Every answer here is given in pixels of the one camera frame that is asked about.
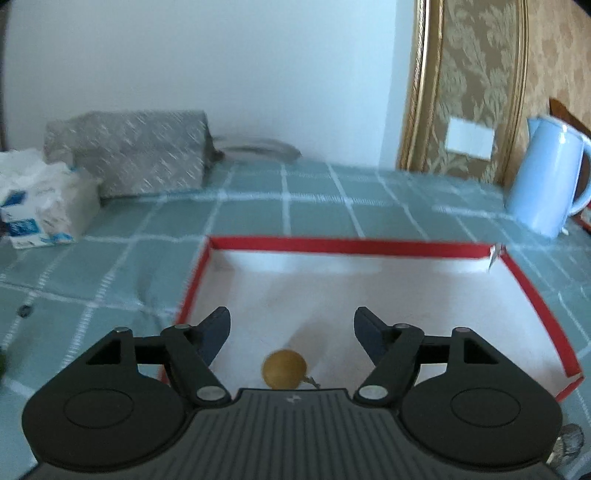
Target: patterned wallpaper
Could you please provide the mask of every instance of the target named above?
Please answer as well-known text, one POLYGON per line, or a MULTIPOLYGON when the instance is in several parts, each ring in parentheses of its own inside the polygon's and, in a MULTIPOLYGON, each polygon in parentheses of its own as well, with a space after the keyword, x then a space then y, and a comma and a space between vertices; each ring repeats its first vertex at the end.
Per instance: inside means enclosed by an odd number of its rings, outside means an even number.
POLYGON ((517 139, 505 175, 510 185, 529 135, 526 119, 548 113, 555 97, 591 128, 591 17, 574 1, 529 0, 529 59, 517 139))
POLYGON ((500 180, 511 125, 509 100, 516 84, 517 15, 518 0, 445 1, 440 76, 424 171, 488 183, 500 180), (491 161, 446 151, 451 116, 495 130, 491 161))

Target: gray cloth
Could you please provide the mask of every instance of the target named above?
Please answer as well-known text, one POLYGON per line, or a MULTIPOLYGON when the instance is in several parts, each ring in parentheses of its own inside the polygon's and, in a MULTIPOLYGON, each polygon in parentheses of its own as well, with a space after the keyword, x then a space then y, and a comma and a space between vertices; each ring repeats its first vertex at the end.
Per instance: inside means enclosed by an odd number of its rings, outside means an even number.
POLYGON ((47 124, 46 162, 102 180, 101 197, 199 189, 215 150, 202 111, 89 112, 47 124))

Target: wall switch plate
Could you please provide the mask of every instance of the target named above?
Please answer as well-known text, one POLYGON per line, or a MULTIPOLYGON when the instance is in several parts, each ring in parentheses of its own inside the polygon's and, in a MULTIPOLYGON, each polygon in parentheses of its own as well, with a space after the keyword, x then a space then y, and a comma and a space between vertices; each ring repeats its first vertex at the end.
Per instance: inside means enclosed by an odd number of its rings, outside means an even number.
POLYGON ((492 128, 463 118, 450 118, 445 139, 447 151, 490 160, 494 141, 495 131, 492 128))

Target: kettle handle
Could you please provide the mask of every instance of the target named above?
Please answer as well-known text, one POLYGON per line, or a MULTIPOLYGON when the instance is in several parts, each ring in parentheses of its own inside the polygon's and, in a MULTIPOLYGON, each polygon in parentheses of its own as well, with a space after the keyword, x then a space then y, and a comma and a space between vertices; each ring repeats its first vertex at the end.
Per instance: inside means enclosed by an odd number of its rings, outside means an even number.
MULTIPOLYGON (((587 154, 587 159, 591 164, 591 140, 587 135, 581 135, 583 140, 583 150, 587 154)), ((581 196, 573 203, 573 206, 569 210, 569 216, 579 213, 583 210, 587 204, 591 201, 591 175, 589 175, 589 182, 585 187, 581 196)))

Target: small round fruit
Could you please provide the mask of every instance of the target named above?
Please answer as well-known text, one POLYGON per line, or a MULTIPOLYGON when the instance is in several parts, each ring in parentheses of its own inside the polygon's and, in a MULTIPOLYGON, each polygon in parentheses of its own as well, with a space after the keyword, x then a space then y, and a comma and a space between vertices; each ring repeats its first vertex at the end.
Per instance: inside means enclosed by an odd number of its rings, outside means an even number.
POLYGON ((262 378, 273 390, 294 390, 306 376, 304 358, 293 350, 279 350, 262 364, 262 378))

